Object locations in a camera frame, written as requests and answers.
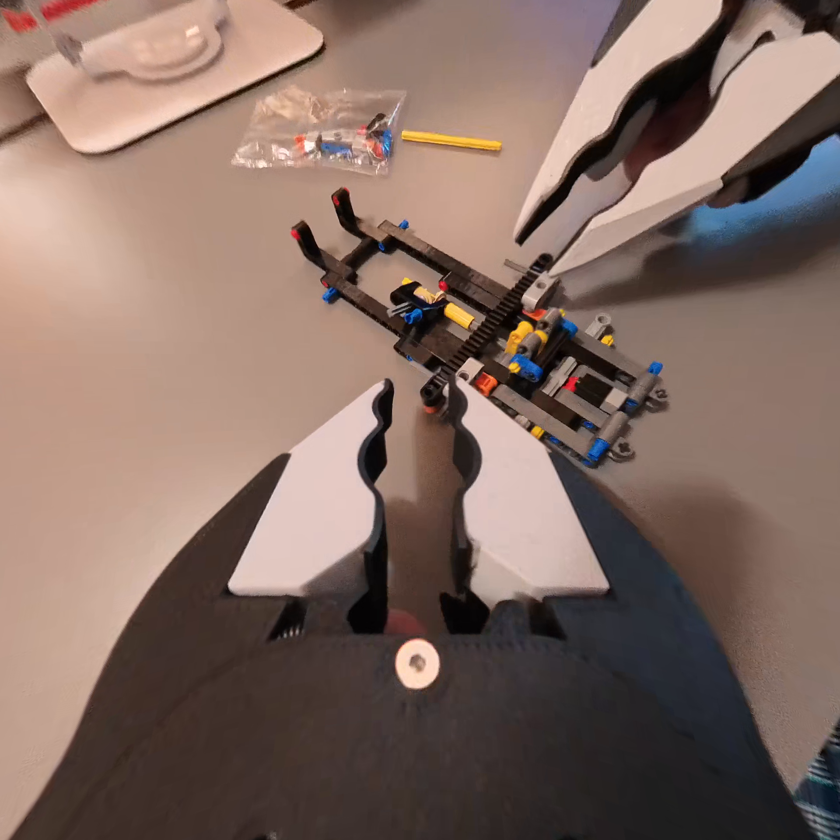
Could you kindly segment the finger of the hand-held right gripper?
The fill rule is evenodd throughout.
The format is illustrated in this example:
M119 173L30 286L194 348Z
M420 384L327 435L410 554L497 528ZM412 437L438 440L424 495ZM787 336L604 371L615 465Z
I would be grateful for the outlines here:
M615 205L585 226L552 269L562 275L704 203L723 177L838 78L838 41L825 31L764 44L723 81L706 120L649 163Z
M523 245L592 167L604 173L639 111L700 74L724 33L720 1L621 2L530 187L514 229Z

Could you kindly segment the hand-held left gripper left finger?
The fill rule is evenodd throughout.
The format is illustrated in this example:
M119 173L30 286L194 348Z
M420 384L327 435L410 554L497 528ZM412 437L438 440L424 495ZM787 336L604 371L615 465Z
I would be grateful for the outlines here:
M236 596L321 598L346 606L357 634L385 629L385 505L394 385L375 383L287 454L227 583Z

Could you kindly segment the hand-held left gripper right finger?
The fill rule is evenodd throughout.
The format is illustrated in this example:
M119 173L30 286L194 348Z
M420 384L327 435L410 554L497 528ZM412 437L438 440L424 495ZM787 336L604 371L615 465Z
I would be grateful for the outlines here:
M459 377L448 383L452 460L461 479L451 539L454 594L439 597L451 634L479 634L493 610L610 591L546 447Z

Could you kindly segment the black lego chassis assembly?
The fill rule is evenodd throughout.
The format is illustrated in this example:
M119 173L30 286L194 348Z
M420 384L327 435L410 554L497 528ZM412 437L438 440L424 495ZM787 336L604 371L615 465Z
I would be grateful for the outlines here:
M305 221L290 236L321 270L324 302L345 301L379 323L396 336L395 352L429 373L420 391L426 413L445 414L448 383L457 378L544 447L584 466L635 456L632 419L669 404L664 366L620 353L606 313L581 329L562 308L536 306L551 297L548 255L519 267L517 283L504 287L415 236L406 220L364 221L347 189L331 200L341 227L358 240L348 255L322 248ZM437 287L404 278L387 303L363 291L359 269L395 252L432 270Z

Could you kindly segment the clear plastic parts bag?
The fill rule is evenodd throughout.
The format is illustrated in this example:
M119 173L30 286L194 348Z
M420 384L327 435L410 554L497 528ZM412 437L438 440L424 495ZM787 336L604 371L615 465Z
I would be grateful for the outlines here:
M288 86L257 101L231 165L246 170L391 170L405 90Z

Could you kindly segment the yellow lego axle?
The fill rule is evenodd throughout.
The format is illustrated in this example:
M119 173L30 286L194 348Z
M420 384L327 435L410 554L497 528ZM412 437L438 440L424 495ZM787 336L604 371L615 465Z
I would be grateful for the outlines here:
M497 140L485 140L414 130L402 131L401 137L403 141L409 143L440 145L448 148L463 149L468 151L497 153L502 150L502 142Z

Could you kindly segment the white book stand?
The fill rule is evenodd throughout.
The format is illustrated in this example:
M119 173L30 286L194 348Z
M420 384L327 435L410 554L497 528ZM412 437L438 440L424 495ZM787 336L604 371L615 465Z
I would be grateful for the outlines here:
M323 35L281 2L176 2L95 38L65 30L26 81L75 152L118 151L300 65Z

